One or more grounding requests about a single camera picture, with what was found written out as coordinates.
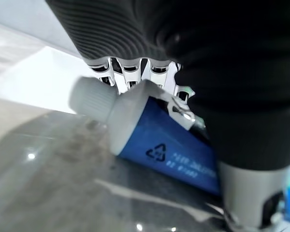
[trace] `ribbed bottle cap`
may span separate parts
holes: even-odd
[[[97,78],[82,77],[72,89],[70,107],[78,114],[106,122],[117,97],[116,87],[111,87]]]

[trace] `robotic hand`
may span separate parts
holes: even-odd
[[[105,57],[127,72],[142,57],[182,65],[175,80],[196,93],[188,105],[217,151],[229,227],[272,231],[290,167],[290,0],[47,1],[95,71]]]

